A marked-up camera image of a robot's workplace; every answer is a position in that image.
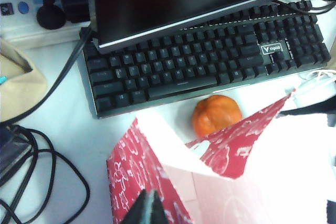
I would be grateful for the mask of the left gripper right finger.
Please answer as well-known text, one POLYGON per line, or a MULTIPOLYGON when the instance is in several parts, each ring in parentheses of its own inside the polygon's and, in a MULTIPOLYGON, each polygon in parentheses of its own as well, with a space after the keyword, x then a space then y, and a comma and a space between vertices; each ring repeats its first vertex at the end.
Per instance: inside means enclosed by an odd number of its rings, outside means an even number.
POLYGON ((165 209, 156 190, 150 192, 150 224, 169 224, 165 209))

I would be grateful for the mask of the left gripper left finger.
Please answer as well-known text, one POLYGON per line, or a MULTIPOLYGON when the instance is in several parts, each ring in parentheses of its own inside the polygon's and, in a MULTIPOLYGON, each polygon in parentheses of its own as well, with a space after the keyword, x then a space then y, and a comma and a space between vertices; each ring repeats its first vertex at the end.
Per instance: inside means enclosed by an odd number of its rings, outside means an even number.
POLYGON ((124 216, 122 223, 150 223, 150 198, 144 189, 124 216))

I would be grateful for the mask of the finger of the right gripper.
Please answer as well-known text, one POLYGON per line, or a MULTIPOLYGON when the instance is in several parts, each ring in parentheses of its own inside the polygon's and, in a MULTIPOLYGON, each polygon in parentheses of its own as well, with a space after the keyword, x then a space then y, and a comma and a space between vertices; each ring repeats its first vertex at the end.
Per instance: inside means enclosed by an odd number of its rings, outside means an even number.
POLYGON ((335 114, 335 99, 327 99, 298 109, 282 110, 279 115, 335 114))

